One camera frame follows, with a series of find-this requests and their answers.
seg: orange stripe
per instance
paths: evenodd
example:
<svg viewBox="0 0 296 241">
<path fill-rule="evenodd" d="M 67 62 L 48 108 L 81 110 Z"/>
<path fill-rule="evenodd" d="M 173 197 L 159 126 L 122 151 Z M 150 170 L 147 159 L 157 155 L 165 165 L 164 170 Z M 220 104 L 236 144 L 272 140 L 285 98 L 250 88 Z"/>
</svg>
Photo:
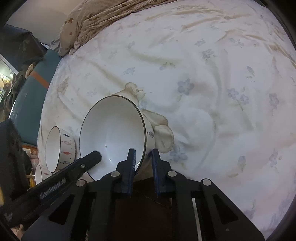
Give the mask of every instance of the orange stripe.
<svg viewBox="0 0 296 241">
<path fill-rule="evenodd" d="M 44 78 L 42 78 L 41 75 L 38 74 L 36 71 L 33 70 L 30 76 L 33 76 L 40 84 L 42 84 L 44 88 L 48 89 L 49 83 Z"/>
</svg>

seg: mattress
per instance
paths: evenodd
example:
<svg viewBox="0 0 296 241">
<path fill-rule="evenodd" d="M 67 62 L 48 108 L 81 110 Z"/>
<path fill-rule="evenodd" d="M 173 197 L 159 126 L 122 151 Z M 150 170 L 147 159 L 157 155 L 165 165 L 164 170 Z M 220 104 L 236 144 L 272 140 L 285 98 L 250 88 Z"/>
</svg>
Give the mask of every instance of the mattress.
<svg viewBox="0 0 296 241">
<path fill-rule="evenodd" d="M 40 163 L 53 126 L 79 150 L 90 108 L 122 95 L 149 119 L 172 169 L 211 179 L 267 238 L 296 193 L 295 58 L 277 19 L 254 1 L 184 0 L 130 14 L 59 63 Z M 146 163 L 138 178 L 149 176 Z"/>
</svg>

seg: brown blanket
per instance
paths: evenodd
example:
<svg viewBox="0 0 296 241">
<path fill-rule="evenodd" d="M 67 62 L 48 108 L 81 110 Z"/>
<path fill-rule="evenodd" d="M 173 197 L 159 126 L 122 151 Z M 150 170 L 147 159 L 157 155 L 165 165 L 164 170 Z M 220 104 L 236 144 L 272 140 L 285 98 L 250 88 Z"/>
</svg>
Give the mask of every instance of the brown blanket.
<svg viewBox="0 0 296 241">
<path fill-rule="evenodd" d="M 68 15 L 51 49 L 60 56 L 73 54 L 101 30 L 132 12 L 176 0 L 84 0 Z"/>
</svg>

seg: silver screw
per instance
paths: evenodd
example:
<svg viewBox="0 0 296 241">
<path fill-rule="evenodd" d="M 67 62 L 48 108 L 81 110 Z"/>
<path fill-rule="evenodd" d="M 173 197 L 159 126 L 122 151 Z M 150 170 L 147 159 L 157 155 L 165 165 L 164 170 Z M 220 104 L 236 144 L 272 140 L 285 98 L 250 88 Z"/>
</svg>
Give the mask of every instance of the silver screw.
<svg viewBox="0 0 296 241">
<path fill-rule="evenodd" d="M 170 177 L 175 177 L 175 176 L 177 175 L 177 173 L 176 173 L 175 171 L 169 171 L 169 172 L 168 172 L 168 175 L 169 175 Z"/>
<path fill-rule="evenodd" d="M 77 182 L 76 182 L 76 185 L 78 186 L 78 187 L 82 187 L 82 186 L 84 186 L 86 184 L 86 181 L 85 180 L 78 180 Z"/>
<path fill-rule="evenodd" d="M 204 180 L 202 181 L 202 183 L 203 183 L 205 186 L 209 186 L 209 185 L 212 184 L 211 180 L 209 180 L 209 179 L 204 179 Z"/>
<path fill-rule="evenodd" d="M 119 175 L 120 175 L 120 172 L 118 172 L 118 171 L 111 172 L 112 177 L 118 177 Z"/>
</svg>

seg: teal object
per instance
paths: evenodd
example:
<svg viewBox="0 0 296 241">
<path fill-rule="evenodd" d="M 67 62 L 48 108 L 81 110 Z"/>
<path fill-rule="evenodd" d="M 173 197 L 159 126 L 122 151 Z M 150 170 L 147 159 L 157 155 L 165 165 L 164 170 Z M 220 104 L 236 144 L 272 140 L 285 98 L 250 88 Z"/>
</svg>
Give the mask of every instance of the teal object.
<svg viewBox="0 0 296 241">
<path fill-rule="evenodd" d="M 58 53 L 49 49 L 33 71 L 49 85 L 61 59 Z M 48 89 L 44 87 L 46 82 L 42 85 L 40 80 L 31 75 L 20 90 L 9 118 L 13 121 L 22 142 L 37 147 L 41 112 Z"/>
</svg>

